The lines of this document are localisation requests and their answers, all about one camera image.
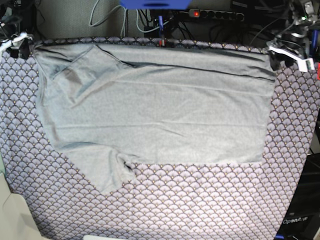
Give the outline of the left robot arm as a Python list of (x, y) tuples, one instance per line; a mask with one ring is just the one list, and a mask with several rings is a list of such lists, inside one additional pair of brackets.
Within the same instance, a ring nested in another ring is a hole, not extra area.
[(283, 62), (286, 67), (296, 64), (301, 73), (315, 71), (320, 51), (320, 10), (311, 0), (289, 0), (288, 20), (283, 30), (267, 42), (272, 70)]

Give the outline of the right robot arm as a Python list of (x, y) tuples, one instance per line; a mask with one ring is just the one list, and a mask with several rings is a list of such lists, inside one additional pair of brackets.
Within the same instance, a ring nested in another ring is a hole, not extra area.
[(34, 0), (0, 2), (0, 54), (15, 59), (28, 59), (34, 42), (37, 7)]

